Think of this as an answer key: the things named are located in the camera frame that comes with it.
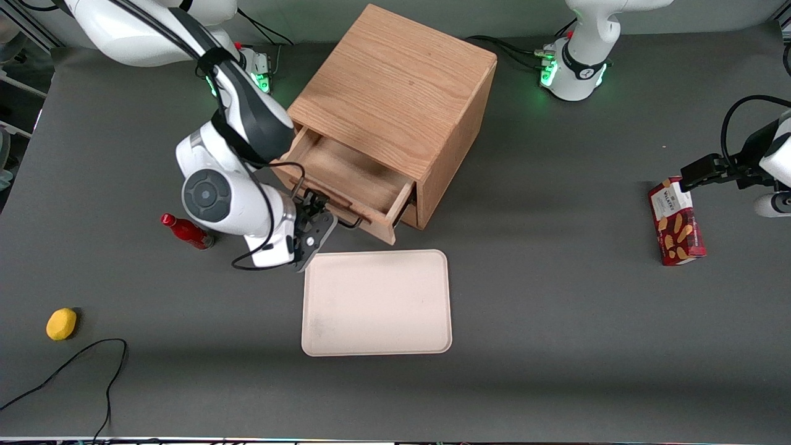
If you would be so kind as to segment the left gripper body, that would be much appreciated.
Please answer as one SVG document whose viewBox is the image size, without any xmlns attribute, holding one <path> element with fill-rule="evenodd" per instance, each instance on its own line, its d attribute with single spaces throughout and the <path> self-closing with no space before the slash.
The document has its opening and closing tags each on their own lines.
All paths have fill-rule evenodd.
<svg viewBox="0 0 791 445">
<path fill-rule="evenodd" d="M 790 186 L 790 112 L 753 132 L 737 155 L 743 168 Z"/>
</svg>

